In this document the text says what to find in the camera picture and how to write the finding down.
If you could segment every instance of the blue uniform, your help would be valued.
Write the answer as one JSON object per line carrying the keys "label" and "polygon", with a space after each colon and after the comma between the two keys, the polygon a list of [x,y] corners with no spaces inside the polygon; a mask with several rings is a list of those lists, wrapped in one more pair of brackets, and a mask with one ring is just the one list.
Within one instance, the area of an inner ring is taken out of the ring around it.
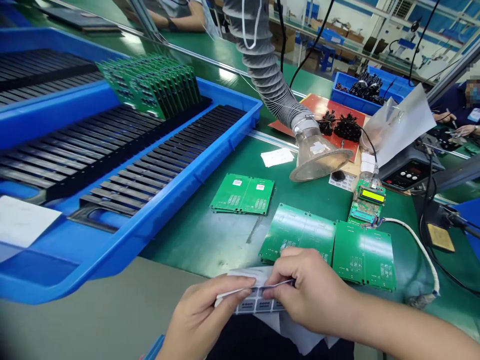
{"label": "blue uniform", "polygon": [[472,111],[477,108],[480,109],[480,103],[467,104],[465,89],[467,83],[464,81],[460,85],[453,85],[445,94],[431,107],[432,111],[437,114],[446,113],[450,111],[456,116],[455,123],[458,127],[463,125],[478,125],[478,122],[468,119]]}

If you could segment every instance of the factory floor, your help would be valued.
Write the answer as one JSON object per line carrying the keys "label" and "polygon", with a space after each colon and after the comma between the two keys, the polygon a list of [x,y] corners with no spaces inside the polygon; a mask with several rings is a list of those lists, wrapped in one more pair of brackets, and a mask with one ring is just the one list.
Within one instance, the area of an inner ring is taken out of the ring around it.
{"label": "factory floor", "polygon": [[[31,306],[0,300],[1,350],[9,360],[137,360],[167,331],[187,287],[204,278],[137,257],[121,274]],[[381,354],[355,345],[356,360]]]}

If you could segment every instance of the hand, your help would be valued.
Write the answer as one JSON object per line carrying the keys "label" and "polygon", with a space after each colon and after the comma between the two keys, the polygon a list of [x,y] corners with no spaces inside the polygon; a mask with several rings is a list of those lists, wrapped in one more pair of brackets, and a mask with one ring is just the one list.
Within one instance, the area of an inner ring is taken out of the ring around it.
{"label": "hand", "polygon": [[441,123],[441,124],[449,123],[452,120],[457,120],[457,117],[449,111],[441,114],[434,113],[433,118],[437,123]]}
{"label": "hand", "polygon": [[289,278],[296,279],[295,287],[279,285],[265,290],[263,297],[280,301],[296,323],[312,332],[339,337],[346,333],[359,293],[340,279],[318,251],[298,247],[282,250],[265,285]]}
{"label": "hand", "polygon": [[474,134],[474,135],[480,135],[478,134],[478,130],[476,130],[476,126],[475,125],[463,125],[463,126],[460,126],[458,129],[455,129],[455,132],[457,134],[460,134],[460,136],[464,137],[464,136],[468,136],[470,134]]}
{"label": "hand", "polygon": [[[171,317],[157,360],[202,360],[217,342],[220,332],[236,306],[252,292],[255,278],[246,276],[214,277],[190,286]],[[217,295],[242,289],[223,298],[214,308]]]}

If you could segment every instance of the green circuit board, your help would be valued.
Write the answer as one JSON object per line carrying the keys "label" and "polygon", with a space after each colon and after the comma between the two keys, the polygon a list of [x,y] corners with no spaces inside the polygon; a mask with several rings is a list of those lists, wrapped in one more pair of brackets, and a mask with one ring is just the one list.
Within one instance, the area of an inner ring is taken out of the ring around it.
{"label": "green circuit board", "polygon": [[214,212],[266,215],[273,189],[272,180],[228,173],[210,208]]}
{"label": "green circuit board", "polygon": [[348,213],[348,223],[362,225],[372,223],[381,217],[382,207],[385,203],[386,190],[384,187],[375,186],[359,180],[353,192],[353,201]]}
{"label": "green circuit board", "polygon": [[393,291],[397,287],[390,234],[336,222],[333,269],[344,280]]}
{"label": "green circuit board", "polygon": [[285,248],[316,249],[331,265],[334,239],[333,221],[281,203],[258,255],[263,263],[273,264]]}
{"label": "green circuit board", "polygon": [[97,66],[122,103],[165,120],[202,99],[193,68],[168,57],[115,59]]}

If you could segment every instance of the wristwatch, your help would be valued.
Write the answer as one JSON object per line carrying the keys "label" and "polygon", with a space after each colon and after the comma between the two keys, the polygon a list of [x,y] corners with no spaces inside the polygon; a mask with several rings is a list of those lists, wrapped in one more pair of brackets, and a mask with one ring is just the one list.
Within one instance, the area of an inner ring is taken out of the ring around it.
{"label": "wristwatch", "polygon": [[167,17],[166,20],[168,21],[168,29],[171,32],[177,32],[179,30],[179,28],[177,27],[177,25],[175,25],[171,18]]}

